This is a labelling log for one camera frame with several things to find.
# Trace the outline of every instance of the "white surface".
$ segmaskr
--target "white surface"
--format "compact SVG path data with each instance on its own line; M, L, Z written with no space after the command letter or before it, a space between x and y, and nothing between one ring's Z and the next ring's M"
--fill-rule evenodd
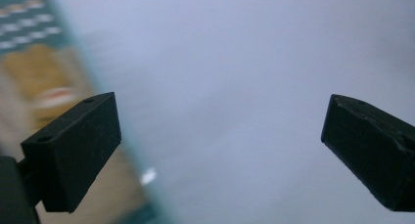
M415 124L415 0L63 2L180 223L415 221L320 142L333 93Z

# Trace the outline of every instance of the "white wall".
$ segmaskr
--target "white wall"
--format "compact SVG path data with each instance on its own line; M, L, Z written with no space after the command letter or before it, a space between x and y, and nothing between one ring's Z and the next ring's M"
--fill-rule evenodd
M180 223L414 223L320 133L333 93L415 124L415 0L62 1Z

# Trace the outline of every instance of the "screw hole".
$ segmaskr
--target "screw hole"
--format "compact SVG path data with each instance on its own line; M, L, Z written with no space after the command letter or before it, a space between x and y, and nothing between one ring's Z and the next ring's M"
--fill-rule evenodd
M37 139L37 142L44 143L44 142L47 142L47 141L49 141L51 139L52 139L52 136L45 136L45 137L42 137L42 138Z

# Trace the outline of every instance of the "blurry object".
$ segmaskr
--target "blurry object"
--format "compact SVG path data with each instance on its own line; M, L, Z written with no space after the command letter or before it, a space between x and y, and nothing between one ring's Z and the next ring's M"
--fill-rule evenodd
M88 75L94 71L56 6L54 0L0 0L0 147L17 161L23 158L23 139L96 93L97 77ZM40 219L112 223L145 202L136 176L118 149L76 213L46 213L40 205Z
M0 23L0 141L22 157L10 147L94 91L49 0L1 0Z
M80 102L26 139L19 166L1 157L2 223L35 222L40 201L48 211L75 211L120 140L114 93Z
M133 213L124 217L122 220L118 220L116 223L125 223L125 224L156 224L159 223L156 221L156 212L154 208L149 204L145 204Z
M332 95L321 141L393 211L415 211L415 127L363 101Z

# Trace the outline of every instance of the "gray background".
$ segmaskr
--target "gray background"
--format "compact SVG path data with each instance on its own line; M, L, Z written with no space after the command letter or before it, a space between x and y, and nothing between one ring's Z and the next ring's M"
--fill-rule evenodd
M61 2L178 222L414 223L320 133L333 93L415 124L415 0Z

